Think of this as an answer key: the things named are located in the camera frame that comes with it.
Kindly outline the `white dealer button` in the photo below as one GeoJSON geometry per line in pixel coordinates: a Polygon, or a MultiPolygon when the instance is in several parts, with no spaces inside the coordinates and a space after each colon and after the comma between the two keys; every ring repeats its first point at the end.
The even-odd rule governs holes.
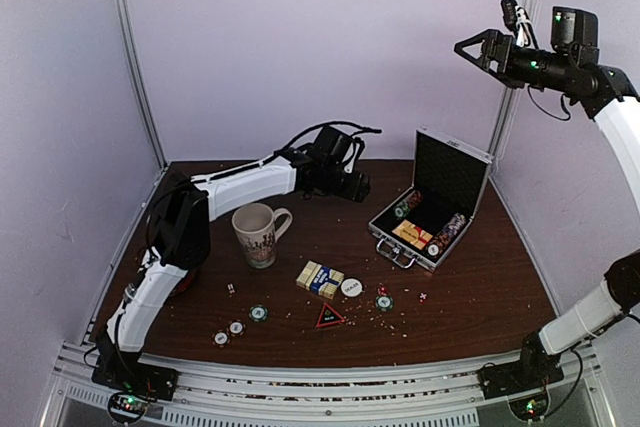
{"type": "Polygon", "coordinates": [[[354,298],[363,292],[363,284],[356,278],[346,278],[342,281],[340,289],[345,297],[354,298]]]}

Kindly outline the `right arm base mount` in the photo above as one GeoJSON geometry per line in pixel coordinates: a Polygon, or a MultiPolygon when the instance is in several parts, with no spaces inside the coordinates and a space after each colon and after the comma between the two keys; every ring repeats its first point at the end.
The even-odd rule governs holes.
{"type": "Polygon", "coordinates": [[[485,400],[504,398],[510,412],[521,421],[540,421],[551,410],[551,384],[564,379],[559,366],[526,373],[519,363],[486,363],[477,372],[485,400]]]}

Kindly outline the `aluminium poker case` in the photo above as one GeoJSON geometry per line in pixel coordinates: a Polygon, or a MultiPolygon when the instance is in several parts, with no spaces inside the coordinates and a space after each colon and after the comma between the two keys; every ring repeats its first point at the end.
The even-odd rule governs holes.
{"type": "Polygon", "coordinates": [[[474,221],[492,161],[491,154],[450,135],[427,127],[418,129],[411,184],[369,222],[369,231],[376,238],[376,252],[400,268],[420,266],[435,272],[474,221]],[[423,200],[404,219],[433,237],[456,213],[467,219],[462,231],[438,258],[430,257],[426,247],[417,250],[392,233],[404,220],[395,218],[394,206],[414,190],[422,193],[423,200]]]}

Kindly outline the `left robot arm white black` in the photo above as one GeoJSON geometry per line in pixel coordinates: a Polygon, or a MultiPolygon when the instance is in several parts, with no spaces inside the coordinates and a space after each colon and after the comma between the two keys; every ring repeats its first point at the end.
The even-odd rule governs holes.
{"type": "Polygon", "coordinates": [[[368,129],[354,122],[328,121],[307,128],[315,139],[291,139],[265,158],[213,174],[178,175],[149,206],[142,263],[112,317],[96,339],[96,375],[123,391],[147,379],[138,363],[148,331],[178,284],[211,251],[210,225],[245,204],[293,192],[307,197],[338,196],[363,201],[368,175],[354,164],[368,129]]]}

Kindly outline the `black red triangle all-in marker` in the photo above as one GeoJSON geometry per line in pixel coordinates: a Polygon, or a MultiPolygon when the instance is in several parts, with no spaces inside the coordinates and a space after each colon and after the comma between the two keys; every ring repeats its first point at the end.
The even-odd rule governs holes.
{"type": "Polygon", "coordinates": [[[324,303],[321,307],[318,319],[315,324],[316,329],[334,327],[345,323],[345,318],[331,305],[324,303]]]}

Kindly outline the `blue yellow card deck box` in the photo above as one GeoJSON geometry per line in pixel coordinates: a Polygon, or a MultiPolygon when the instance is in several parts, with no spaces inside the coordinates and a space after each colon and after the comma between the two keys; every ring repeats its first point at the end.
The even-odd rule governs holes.
{"type": "Polygon", "coordinates": [[[307,261],[296,278],[296,285],[308,292],[332,300],[345,279],[341,271],[326,265],[307,261]]]}

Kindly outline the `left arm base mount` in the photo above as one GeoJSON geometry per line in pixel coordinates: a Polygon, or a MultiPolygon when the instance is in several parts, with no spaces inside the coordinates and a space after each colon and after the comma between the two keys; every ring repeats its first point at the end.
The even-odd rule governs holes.
{"type": "Polygon", "coordinates": [[[140,421],[151,405],[159,400],[173,399],[179,374],[174,369],[139,364],[133,375],[125,369],[93,370],[91,381],[113,390],[106,410],[117,423],[130,425],[140,421]]]}

